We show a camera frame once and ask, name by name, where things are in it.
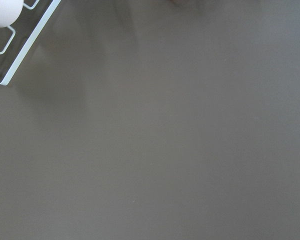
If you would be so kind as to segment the white cup rack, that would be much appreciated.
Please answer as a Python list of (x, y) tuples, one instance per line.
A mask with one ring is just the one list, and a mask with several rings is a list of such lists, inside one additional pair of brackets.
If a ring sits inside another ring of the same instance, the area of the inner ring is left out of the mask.
[(59, 4), (59, 0), (23, 0), (17, 20), (0, 27), (0, 85), (12, 80)]

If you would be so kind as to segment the pink plastic cup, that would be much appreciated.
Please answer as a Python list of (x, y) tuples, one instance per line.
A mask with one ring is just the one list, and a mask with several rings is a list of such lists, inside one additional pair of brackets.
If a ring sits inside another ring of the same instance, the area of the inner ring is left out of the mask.
[(23, 9), (23, 0), (0, 0), (0, 28), (13, 24)]

